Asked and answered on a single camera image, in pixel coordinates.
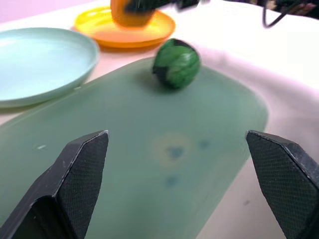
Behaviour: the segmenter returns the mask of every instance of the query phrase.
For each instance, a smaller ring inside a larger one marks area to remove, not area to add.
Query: orange object
[[[175,22],[156,10],[146,27],[131,30],[114,23],[109,7],[98,7],[80,14],[75,28],[104,47],[140,48],[165,41],[175,31]]]
[[[145,14],[133,14],[124,11],[130,0],[111,0],[111,14],[114,23],[124,28],[143,28],[151,20],[155,11]]]

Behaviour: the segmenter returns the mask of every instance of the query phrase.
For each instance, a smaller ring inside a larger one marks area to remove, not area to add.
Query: textured gripper pad
[[[84,239],[99,195],[107,134],[83,145],[58,191],[58,201],[77,239]]]
[[[246,140],[262,193],[286,238],[310,238],[319,212],[318,165],[298,144],[278,136],[249,131]]]

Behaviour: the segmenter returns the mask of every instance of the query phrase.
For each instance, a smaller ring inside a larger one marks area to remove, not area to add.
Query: black cable
[[[281,19],[284,18],[284,16],[286,16],[294,7],[298,6],[299,4],[301,4],[302,2],[300,0],[296,0],[289,8],[287,8],[286,10],[284,10],[283,13],[281,13],[272,23],[267,24],[266,22],[266,11],[267,11],[267,3],[268,0],[264,0],[264,6],[263,6],[263,25],[265,28],[270,28],[274,25],[276,25]]]

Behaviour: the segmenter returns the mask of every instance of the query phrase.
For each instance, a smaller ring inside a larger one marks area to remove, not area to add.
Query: toy watermelon
[[[200,69],[200,58],[196,50],[187,43],[168,40],[158,51],[153,74],[165,86],[179,89],[189,85]]]

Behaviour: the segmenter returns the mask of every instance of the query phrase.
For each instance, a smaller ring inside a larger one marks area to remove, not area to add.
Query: teal plate
[[[58,28],[0,33],[0,107],[40,103],[79,86],[98,61],[90,38]]]
[[[0,226],[69,141],[109,130],[103,181],[86,239],[195,239],[263,131],[264,103],[202,67],[180,91],[144,59],[0,127]]]

